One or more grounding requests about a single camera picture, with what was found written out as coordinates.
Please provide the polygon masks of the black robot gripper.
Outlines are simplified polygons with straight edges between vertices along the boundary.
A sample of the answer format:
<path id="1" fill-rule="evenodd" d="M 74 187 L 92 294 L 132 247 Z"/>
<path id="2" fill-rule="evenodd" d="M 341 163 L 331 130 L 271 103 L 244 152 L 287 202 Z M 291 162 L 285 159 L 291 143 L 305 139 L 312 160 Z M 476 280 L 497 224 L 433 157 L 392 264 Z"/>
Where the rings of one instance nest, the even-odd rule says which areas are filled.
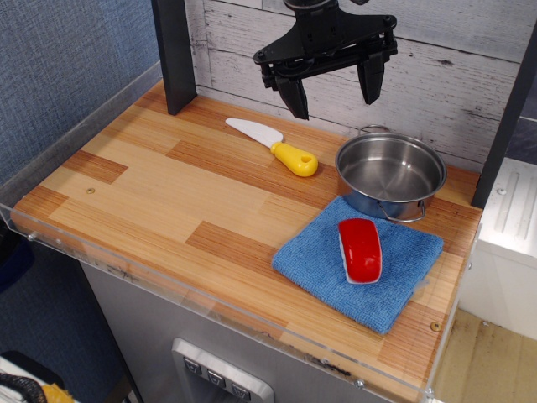
<path id="1" fill-rule="evenodd" d="M 389 14 L 362 15 L 340 9 L 338 1 L 285 1 L 295 24 L 273 43 L 258 50 L 254 63 L 263 84 L 279 92 L 295 118 L 308 120 L 309 109 L 302 79 L 357 67 L 367 105 L 380 97 L 384 65 L 397 54 Z"/>

